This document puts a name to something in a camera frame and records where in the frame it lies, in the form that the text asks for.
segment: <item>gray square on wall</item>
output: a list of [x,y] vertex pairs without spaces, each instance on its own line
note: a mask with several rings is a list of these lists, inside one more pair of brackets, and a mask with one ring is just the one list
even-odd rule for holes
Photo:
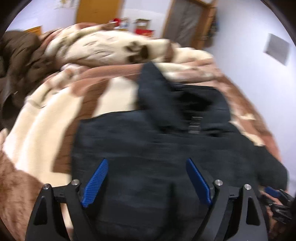
[[283,65],[286,65],[289,49],[290,44],[287,41],[275,36],[274,34],[269,34],[269,42],[267,44],[265,53],[275,58]]

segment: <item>blue gripper pad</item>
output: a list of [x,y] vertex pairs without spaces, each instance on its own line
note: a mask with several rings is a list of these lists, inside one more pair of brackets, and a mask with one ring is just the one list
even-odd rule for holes
[[81,204],[84,208],[87,208],[88,205],[92,204],[98,194],[98,191],[101,188],[101,185],[108,173],[108,161],[104,159],[87,185],[84,188],[83,198],[81,200]]
[[210,188],[190,158],[186,161],[186,171],[200,202],[210,206],[212,204]]
[[280,193],[271,187],[265,187],[264,191],[274,198],[279,198],[279,196],[280,196]]

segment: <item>orange door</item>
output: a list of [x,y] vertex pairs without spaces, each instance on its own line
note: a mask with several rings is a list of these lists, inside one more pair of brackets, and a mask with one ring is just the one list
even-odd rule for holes
[[80,0],[76,23],[107,23],[120,16],[123,0]]

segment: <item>metal bolt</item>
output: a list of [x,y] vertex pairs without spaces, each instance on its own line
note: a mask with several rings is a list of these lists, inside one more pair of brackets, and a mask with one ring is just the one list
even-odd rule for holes
[[222,186],[223,182],[221,180],[217,179],[217,180],[215,180],[215,184],[218,186]]
[[247,189],[247,190],[251,190],[251,189],[252,189],[252,187],[251,187],[250,184],[245,184],[245,185],[244,185],[244,188]]
[[78,179],[74,179],[71,181],[71,185],[73,186],[77,186],[80,183],[80,181]]
[[45,190],[47,190],[47,189],[49,189],[50,188],[50,184],[44,184],[44,186],[43,186],[43,189],[45,189]]

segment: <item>wall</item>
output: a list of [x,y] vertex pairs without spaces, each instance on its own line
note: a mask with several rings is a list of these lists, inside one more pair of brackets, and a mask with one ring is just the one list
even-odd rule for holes
[[131,19],[130,31],[133,31],[133,21],[137,18],[151,19],[149,29],[155,30],[155,37],[161,37],[171,1],[172,0],[125,0],[121,16]]
[[46,32],[75,23],[76,7],[55,9],[57,0],[32,0],[13,20],[8,30],[42,26]]
[[[253,102],[267,122],[290,172],[296,192],[296,47],[287,31],[260,0],[220,0],[219,32],[208,49],[219,68]],[[287,66],[265,54],[268,34],[289,42]]]

